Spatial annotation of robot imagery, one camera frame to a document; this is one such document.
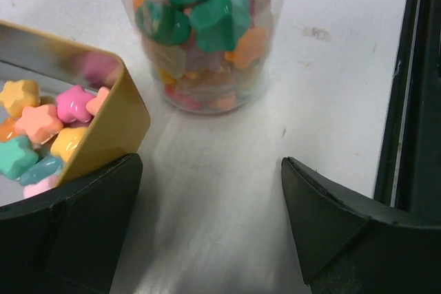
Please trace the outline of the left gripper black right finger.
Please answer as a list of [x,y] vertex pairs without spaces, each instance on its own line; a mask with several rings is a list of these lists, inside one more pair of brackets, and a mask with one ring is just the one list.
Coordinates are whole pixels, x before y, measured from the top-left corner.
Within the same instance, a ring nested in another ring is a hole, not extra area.
[[303,281],[312,293],[439,293],[440,225],[281,163]]

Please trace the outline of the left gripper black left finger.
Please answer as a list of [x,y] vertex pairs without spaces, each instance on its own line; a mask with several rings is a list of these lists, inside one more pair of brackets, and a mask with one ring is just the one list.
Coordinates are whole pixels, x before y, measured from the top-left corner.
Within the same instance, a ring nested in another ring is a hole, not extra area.
[[143,163],[126,154],[1,207],[2,293],[109,293]]

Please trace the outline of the gold tin pastel star candies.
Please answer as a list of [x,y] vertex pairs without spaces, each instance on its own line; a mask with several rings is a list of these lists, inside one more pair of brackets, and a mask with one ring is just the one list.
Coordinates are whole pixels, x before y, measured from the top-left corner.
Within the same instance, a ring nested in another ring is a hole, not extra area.
[[150,115],[121,58],[1,23],[1,133],[51,152],[56,185],[138,150]]

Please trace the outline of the clear glass jar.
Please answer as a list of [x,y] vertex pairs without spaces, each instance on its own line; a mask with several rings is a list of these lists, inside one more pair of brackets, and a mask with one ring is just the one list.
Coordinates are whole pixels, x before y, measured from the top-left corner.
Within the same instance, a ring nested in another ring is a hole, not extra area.
[[121,1],[170,103],[220,114],[256,94],[284,0]]

